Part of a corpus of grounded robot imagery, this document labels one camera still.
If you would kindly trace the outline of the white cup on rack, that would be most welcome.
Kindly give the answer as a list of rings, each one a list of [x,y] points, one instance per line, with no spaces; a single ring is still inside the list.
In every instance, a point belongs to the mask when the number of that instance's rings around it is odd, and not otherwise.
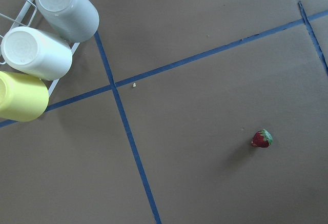
[[[16,27],[2,39],[1,53],[15,70],[44,80],[62,78],[72,65],[69,45],[60,37],[30,27]]]

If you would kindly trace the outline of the yellow cup on rack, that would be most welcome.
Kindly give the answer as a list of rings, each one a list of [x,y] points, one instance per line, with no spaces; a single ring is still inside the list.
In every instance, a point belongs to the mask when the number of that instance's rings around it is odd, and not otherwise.
[[[40,117],[49,93],[42,80],[28,74],[1,72],[1,118],[27,122]]]

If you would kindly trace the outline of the grey cup on rack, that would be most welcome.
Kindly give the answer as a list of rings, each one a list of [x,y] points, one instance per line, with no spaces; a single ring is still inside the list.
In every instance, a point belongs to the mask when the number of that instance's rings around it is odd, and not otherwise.
[[[99,15],[89,0],[35,0],[42,16],[65,40],[89,40],[99,26]]]

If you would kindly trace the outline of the red strawberry on table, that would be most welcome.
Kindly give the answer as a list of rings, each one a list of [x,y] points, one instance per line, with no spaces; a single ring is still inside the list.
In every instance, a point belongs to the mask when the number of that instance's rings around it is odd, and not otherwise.
[[[251,146],[252,147],[260,147],[267,148],[273,142],[272,135],[266,129],[262,129],[257,131],[252,138]]]

